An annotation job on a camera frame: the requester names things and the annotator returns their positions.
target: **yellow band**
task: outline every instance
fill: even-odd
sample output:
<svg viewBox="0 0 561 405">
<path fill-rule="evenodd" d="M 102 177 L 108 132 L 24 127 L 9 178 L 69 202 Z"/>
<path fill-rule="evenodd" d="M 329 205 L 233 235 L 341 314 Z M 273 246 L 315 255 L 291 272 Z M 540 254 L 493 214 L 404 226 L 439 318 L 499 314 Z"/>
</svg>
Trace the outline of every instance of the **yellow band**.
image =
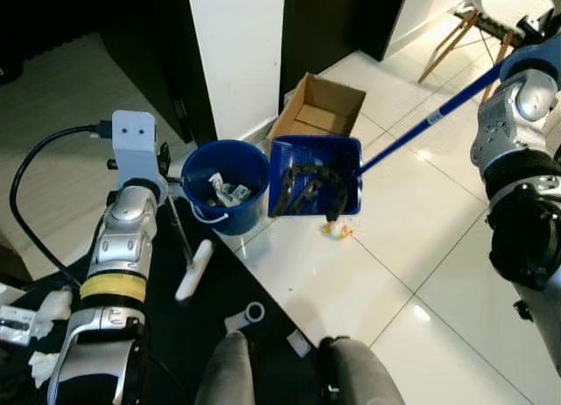
<svg viewBox="0 0 561 405">
<path fill-rule="evenodd" d="M 89 295 L 125 295 L 144 302 L 146 281 L 139 276 L 128 274 L 102 274 L 88 278 L 80 288 L 80 297 Z"/>
</svg>

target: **long-handled dustpan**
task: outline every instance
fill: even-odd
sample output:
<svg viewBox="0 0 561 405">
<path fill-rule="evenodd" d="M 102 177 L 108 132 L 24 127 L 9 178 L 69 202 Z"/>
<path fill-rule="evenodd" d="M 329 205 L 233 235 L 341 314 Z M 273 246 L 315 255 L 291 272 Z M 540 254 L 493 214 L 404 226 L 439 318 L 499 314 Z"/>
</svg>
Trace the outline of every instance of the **long-handled dustpan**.
<svg viewBox="0 0 561 405">
<path fill-rule="evenodd" d="M 499 78 L 502 62 L 464 88 L 381 153 L 360 164 L 360 142 L 336 136 L 281 136 L 271 149 L 269 216 L 325 215 L 360 211 L 362 174 L 407 144 Z"/>
</svg>

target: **black table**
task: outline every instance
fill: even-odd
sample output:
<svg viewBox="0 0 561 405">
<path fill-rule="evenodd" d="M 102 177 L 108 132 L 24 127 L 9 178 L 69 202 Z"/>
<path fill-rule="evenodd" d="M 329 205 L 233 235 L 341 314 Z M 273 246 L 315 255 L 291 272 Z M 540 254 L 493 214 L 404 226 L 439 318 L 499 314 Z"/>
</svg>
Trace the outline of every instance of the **black table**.
<svg viewBox="0 0 561 405">
<path fill-rule="evenodd" d="M 174 292 L 183 277 L 185 264 L 167 210 L 160 209 L 146 297 L 146 314 L 152 326 L 152 355 L 177 375 L 193 403 L 205 364 L 226 333 L 224 318 L 245 309 L 249 302 L 261 302 L 266 311 L 264 319 L 243 329 L 251 343 L 256 402 L 321 403 L 316 349 L 312 348 L 303 359 L 298 357 L 286 340 L 296 329 L 295 324 L 220 238 L 191 216 L 185 202 L 179 201 L 177 209 L 191 246 L 195 249 L 201 240 L 209 238 L 215 252 L 195 295 L 188 304 L 179 305 Z M 88 261 L 84 260 L 72 266 L 72 272 L 83 278 L 87 267 Z M 57 281 L 60 281 L 59 274 L 49 276 L 44 287 L 34 289 L 15 305 L 37 309 Z M 30 374 L 27 361 L 34 351 L 59 351 L 65 330 L 66 323 L 57 323 L 47 338 L 33 339 L 26 348 L 1 343 L 0 347 L 11 355 L 7 365 L 0 366 L 1 383 L 13 380 L 18 374 Z M 17 399 L 6 402 L 0 397 L 0 403 L 45 403 L 47 384 L 37 390 L 32 380 L 25 380 L 20 384 Z M 148 385 L 148 404 L 181 403 L 177 388 L 157 367 L 149 366 Z"/>
</svg>

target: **white chair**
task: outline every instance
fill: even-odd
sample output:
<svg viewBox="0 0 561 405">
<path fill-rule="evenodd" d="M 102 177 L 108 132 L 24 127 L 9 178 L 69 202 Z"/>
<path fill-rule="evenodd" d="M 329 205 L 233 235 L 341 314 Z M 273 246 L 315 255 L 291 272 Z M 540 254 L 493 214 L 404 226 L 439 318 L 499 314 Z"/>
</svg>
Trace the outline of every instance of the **white chair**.
<svg viewBox="0 0 561 405">
<path fill-rule="evenodd" d="M 528 15 L 530 20 L 540 18 L 544 13 L 554 8 L 551 0 L 465 0 L 465 7 L 472 7 L 472 10 L 460 24 L 452 30 L 450 34 L 442 40 L 435 49 L 435 53 L 458 31 L 456 38 L 436 57 L 436 59 L 426 68 L 419 82 L 432 72 L 438 64 L 451 52 L 456 44 L 467 34 L 467 32 L 476 25 L 478 20 L 491 21 L 505 30 L 502 38 L 501 48 L 497 54 L 496 62 L 504 59 L 508 47 L 512 44 L 514 36 L 517 34 L 521 38 L 524 37 L 524 31 L 516 24 L 524 16 Z M 488 98 L 493 85 L 489 85 L 483 95 L 483 101 Z"/>
</svg>

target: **cardboard box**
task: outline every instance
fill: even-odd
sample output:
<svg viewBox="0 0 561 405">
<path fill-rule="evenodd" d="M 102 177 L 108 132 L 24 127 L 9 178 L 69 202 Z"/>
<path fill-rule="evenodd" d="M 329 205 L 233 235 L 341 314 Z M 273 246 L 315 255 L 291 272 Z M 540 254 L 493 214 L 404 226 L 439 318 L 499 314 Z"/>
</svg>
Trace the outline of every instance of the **cardboard box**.
<svg viewBox="0 0 561 405">
<path fill-rule="evenodd" d="M 366 92 L 306 74 L 267 138 L 282 135 L 349 136 Z"/>
</svg>

